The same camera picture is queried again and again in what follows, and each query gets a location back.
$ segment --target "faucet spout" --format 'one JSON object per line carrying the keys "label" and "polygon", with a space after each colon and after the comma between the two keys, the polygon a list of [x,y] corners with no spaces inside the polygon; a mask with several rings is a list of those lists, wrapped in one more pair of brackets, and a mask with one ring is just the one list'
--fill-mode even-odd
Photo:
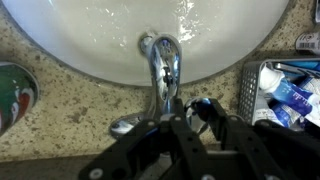
{"label": "faucet spout", "polygon": [[151,106],[146,118],[160,119],[176,112],[181,71],[181,47],[171,35],[147,36],[141,50],[148,59],[152,81]]}

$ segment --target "speckled countertop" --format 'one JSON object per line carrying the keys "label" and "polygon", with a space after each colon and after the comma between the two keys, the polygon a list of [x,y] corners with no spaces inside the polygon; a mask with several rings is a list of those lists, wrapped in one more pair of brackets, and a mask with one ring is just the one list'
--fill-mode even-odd
{"label": "speckled countertop", "polygon": [[[247,61],[295,55],[294,42],[313,29],[314,0],[293,0],[277,28],[250,55],[216,75],[182,85],[180,96],[214,97],[227,113],[236,113],[242,66]],[[0,6],[0,56],[29,69],[41,86],[41,98],[0,138],[0,161],[97,154],[114,140],[110,123],[147,109],[150,88],[97,81],[65,67],[33,45]],[[208,133],[204,143],[212,143]]]}

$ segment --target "wire basket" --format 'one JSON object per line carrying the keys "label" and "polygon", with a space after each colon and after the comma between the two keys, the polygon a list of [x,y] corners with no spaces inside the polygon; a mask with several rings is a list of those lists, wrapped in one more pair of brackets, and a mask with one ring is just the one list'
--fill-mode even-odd
{"label": "wire basket", "polygon": [[[254,115],[256,111],[256,99],[259,93],[259,76],[263,66],[265,64],[269,64],[273,67],[277,63],[293,61],[320,62],[320,58],[267,59],[264,61],[249,62],[244,65],[242,72],[238,115],[243,117],[243,119],[247,123],[251,124],[253,119],[255,118]],[[320,77],[320,73],[313,70],[297,68],[296,72],[301,72],[306,77]]]}

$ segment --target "faucet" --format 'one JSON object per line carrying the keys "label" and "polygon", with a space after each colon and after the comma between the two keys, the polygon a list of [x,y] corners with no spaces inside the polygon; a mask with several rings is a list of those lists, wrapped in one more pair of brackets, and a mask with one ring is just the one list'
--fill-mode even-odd
{"label": "faucet", "polygon": [[162,115],[174,114],[177,110],[181,71],[181,47],[171,35],[149,33],[140,41],[142,53],[149,62],[151,73],[151,105],[146,113],[120,118],[110,126],[111,135],[119,138],[129,132],[143,119],[159,120]]}

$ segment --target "sink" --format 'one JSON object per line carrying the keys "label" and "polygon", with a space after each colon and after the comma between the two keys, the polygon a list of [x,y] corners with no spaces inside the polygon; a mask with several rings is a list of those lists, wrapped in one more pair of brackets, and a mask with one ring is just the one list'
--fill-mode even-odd
{"label": "sink", "polygon": [[156,31],[176,37],[181,83],[234,64],[271,32],[289,0],[2,0],[48,53],[97,78],[151,85],[138,43]]}

